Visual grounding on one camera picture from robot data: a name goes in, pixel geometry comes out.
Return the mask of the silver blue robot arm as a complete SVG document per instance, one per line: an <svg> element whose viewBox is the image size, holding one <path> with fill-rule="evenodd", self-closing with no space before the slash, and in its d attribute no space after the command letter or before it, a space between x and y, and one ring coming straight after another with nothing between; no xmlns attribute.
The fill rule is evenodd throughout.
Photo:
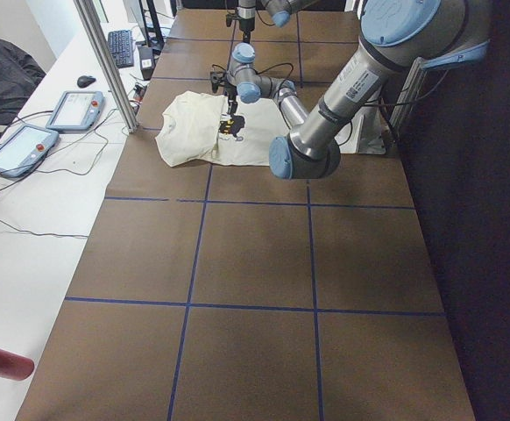
<svg viewBox="0 0 510 421"><path fill-rule="evenodd" d="M260 4L269 14L273 24L282 27L290 20L292 15L315 4L315 1L268 0L260 1ZM257 11L256 0L238 0L235 11L227 17L227 23L230 23L232 20L238 22L244 43L251 42L251 33L255 30Z"/></svg>
<svg viewBox="0 0 510 421"><path fill-rule="evenodd" d="M358 49L307 111L290 81L264 77L253 66L254 48L237 44L226 80L243 103L272 99L289 127L269 149L269 166L281 179L331 175L341 152L337 134L386 80L416 59L451 69L481 61L488 49L490 1L367 1L360 15Z"/></svg>

